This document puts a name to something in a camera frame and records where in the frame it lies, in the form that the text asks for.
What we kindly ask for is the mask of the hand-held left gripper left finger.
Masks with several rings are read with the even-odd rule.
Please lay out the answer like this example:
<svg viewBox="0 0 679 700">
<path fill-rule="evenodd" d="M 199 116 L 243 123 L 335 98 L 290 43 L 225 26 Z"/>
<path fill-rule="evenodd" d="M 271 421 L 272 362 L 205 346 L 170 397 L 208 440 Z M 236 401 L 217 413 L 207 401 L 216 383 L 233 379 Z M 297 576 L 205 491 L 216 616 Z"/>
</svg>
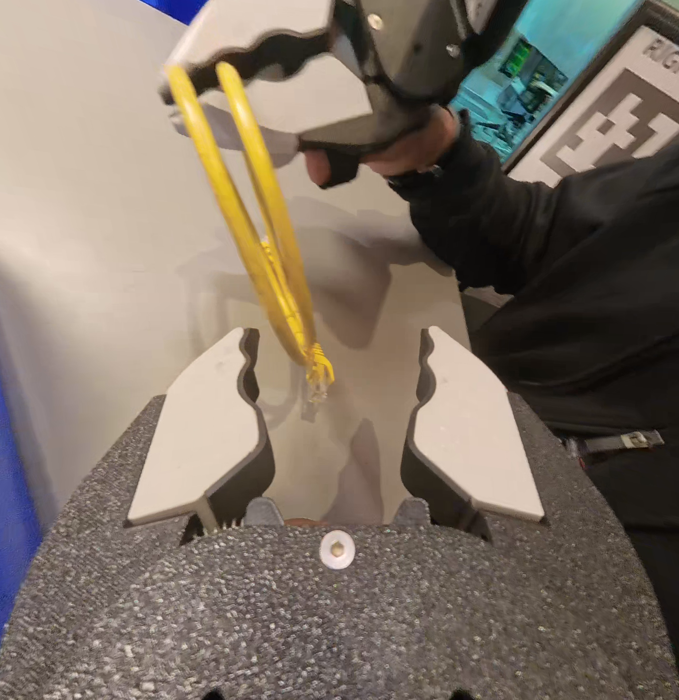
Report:
<svg viewBox="0 0 679 700">
<path fill-rule="evenodd" d="M 257 404 L 259 342 L 258 329 L 234 328 L 170 385 L 128 526 L 195 515 L 204 530 L 222 530 L 271 486 L 274 454 Z"/>
</svg>

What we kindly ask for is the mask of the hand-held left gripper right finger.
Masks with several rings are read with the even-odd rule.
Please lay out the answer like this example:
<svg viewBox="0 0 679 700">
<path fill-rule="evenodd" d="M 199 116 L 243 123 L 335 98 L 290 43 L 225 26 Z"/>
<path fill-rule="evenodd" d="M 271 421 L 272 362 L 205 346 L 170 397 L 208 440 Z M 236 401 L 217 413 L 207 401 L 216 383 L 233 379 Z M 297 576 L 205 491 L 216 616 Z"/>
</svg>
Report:
<svg viewBox="0 0 679 700">
<path fill-rule="evenodd" d="M 486 526 L 498 515 L 531 523 L 545 510 L 500 379 L 437 326 L 421 331 L 416 405 L 400 478 L 436 526 Z"/>
</svg>

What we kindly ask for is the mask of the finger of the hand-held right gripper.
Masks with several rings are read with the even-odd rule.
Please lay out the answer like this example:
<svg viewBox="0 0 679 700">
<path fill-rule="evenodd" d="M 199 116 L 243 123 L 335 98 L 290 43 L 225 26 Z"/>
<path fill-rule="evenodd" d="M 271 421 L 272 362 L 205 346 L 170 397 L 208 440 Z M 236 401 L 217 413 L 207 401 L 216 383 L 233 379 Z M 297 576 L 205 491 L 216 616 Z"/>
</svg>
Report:
<svg viewBox="0 0 679 700">
<path fill-rule="evenodd" d="M 331 54 L 335 1 L 208 1 L 171 54 Z"/>
<path fill-rule="evenodd" d="M 230 100 L 218 82 L 215 68 L 220 62 L 236 68 L 274 168 L 295 159 L 301 134 L 370 113 L 360 79 L 335 57 L 170 54 L 170 65 L 186 70 L 214 142 L 223 152 L 242 153 L 243 143 Z"/>
</svg>

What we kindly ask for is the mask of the blue plastic bin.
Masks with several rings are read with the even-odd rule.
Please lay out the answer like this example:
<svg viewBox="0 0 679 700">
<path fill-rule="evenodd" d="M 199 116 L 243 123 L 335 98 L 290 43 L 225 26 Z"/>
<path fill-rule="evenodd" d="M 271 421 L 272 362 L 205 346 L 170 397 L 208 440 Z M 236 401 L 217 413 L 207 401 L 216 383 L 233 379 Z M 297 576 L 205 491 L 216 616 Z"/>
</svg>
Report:
<svg viewBox="0 0 679 700">
<path fill-rule="evenodd" d="M 176 0 L 176 1 L 160 1 L 160 0 L 143 0 L 142 4 L 148 5 L 160 13 L 175 19 L 176 21 L 189 25 L 197 13 L 206 4 L 206 1 L 198 0 Z"/>
<path fill-rule="evenodd" d="M 42 538 L 0 370 L 0 647 Z"/>
</svg>

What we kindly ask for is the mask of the person's right forearm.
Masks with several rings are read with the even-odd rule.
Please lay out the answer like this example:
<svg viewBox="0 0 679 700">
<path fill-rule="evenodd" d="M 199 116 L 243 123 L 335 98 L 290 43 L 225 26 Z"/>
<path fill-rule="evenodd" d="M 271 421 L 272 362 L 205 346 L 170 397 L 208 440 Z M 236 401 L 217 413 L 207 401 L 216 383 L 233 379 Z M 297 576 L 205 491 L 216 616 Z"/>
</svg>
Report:
<svg viewBox="0 0 679 700">
<path fill-rule="evenodd" d="M 386 179 L 423 243 L 464 288 L 516 295 L 570 247 L 559 193 L 506 176 L 462 115 L 449 151 L 426 172 Z"/>
</svg>

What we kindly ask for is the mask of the person's right hand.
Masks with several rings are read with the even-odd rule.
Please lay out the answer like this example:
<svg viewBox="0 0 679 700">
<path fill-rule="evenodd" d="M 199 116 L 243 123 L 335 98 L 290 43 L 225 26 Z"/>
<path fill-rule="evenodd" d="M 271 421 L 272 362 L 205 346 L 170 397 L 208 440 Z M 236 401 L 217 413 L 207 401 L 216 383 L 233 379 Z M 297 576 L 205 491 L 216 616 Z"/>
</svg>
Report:
<svg viewBox="0 0 679 700">
<path fill-rule="evenodd" d="M 384 151 L 363 156 L 361 165 L 385 179 L 426 172 L 449 151 L 461 131 L 461 122 L 448 108 L 434 106 L 429 121 Z"/>
</svg>

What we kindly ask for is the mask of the person's torso in black clothing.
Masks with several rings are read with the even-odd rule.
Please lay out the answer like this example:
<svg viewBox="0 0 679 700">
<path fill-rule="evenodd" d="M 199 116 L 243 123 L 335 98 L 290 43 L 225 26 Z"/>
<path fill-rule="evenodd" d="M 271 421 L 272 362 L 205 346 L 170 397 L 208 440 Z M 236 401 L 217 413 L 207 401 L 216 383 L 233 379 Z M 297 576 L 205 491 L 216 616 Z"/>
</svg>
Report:
<svg viewBox="0 0 679 700">
<path fill-rule="evenodd" d="M 496 172 L 477 239 L 513 296 L 473 350 L 552 429 L 657 431 L 658 448 L 593 458 L 588 475 L 656 590 L 679 670 L 679 144 L 550 188 Z"/>
</svg>

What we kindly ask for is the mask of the person's belt with buckle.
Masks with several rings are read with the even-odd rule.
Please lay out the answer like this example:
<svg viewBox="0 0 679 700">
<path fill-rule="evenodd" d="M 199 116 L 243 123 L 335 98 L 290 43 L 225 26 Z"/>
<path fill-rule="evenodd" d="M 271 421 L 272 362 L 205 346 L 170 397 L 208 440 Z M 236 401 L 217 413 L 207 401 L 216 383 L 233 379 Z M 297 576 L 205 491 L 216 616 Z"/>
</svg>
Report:
<svg viewBox="0 0 679 700">
<path fill-rule="evenodd" d="M 588 438 L 568 436 L 560 438 L 560 442 L 574 457 L 620 451 L 652 450 L 665 445 L 665 441 L 658 431 L 632 431 Z"/>
</svg>

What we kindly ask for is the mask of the printed marker sign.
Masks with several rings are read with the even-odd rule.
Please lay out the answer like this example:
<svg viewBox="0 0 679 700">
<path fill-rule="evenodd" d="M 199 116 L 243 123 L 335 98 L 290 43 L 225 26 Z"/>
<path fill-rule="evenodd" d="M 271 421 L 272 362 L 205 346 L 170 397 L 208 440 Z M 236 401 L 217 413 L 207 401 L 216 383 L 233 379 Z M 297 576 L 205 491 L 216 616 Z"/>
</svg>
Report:
<svg viewBox="0 0 679 700">
<path fill-rule="evenodd" d="M 510 178 L 554 187 L 679 143 L 679 37 L 636 29 L 528 148 Z"/>
</svg>

